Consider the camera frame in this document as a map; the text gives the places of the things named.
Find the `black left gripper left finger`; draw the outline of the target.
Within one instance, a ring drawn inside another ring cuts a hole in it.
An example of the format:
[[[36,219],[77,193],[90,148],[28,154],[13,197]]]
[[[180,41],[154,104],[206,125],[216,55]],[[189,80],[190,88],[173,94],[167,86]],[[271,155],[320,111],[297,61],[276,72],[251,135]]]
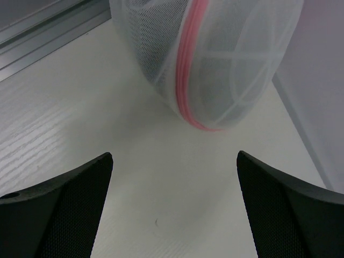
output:
[[[104,153],[1,197],[1,257],[90,257],[110,184]]]

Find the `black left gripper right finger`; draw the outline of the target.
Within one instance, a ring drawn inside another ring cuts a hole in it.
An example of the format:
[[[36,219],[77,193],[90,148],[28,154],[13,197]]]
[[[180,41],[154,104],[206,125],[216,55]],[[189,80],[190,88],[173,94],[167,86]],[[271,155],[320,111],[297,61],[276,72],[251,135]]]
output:
[[[236,167],[258,257],[343,257],[343,194],[244,151]]]

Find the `white mesh laundry bag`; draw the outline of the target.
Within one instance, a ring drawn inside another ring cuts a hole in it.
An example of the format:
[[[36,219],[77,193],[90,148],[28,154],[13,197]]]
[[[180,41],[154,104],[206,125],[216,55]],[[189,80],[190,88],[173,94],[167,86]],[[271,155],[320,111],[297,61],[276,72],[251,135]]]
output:
[[[147,81],[187,123],[220,131],[256,104],[303,1],[110,1]]]

